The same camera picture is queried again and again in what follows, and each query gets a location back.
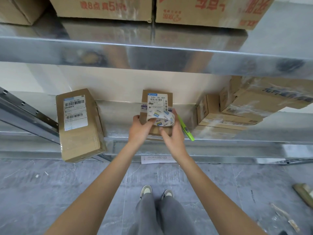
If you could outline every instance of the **forearm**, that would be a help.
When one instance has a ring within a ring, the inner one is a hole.
[[[60,215],[46,235],[97,234],[138,148],[138,145],[128,143],[93,183]]]
[[[219,234],[266,234],[206,176],[188,154],[179,157],[178,163]]]

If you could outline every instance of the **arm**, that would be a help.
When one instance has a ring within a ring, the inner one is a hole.
[[[221,235],[265,235],[266,233],[227,195],[225,195],[188,155],[184,134],[179,121],[175,121],[172,137],[160,127],[164,142],[173,158],[186,173],[191,186]]]
[[[90,186],[57,218],[45,235],[97,234],[109,205],[155,120],[145,125],[134,116],[128,143]]]

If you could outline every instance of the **hand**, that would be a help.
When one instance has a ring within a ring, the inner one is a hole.
[[[139,121],[139,115],[135,115],[133,117],[133,124],[129,129],[128,142],[135,143],[140,147],[147,139],[149,131],[155,120],[155,118],[150,119],[147,123],[142,125]]]
[[[173,126],[172,137],[170,137],[162,127],[159,127],[160,134],[162,135],[167,148],[170,150],[173,158],[177,161],[179,157],[188,155],[184,140],[185,136],[182,132],[182,127],[178,120],[177,112],[173,109],[175,115],[175,124]]]

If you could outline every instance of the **person's left hand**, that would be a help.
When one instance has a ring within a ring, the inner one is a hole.
[[[133,117],[133,124],[129,129],[128,142],[135,143],[141,146],[147,139],[149,131],[156,119],[150,119],[147,123],[142,125],[139,121],[139,115]]]

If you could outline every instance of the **person's right hand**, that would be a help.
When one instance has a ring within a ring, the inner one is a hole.
[[[177,161],[180,157],[188,155],[188,153],[184,144],[185,136],[182,132],[182,127],[175,109],[173,109],[173,113],[175,115],[175,124],[173,126],[172,137],[170,137],[162,127],[159,127],[159,131],[167,148],[170,150],[173,158]]]

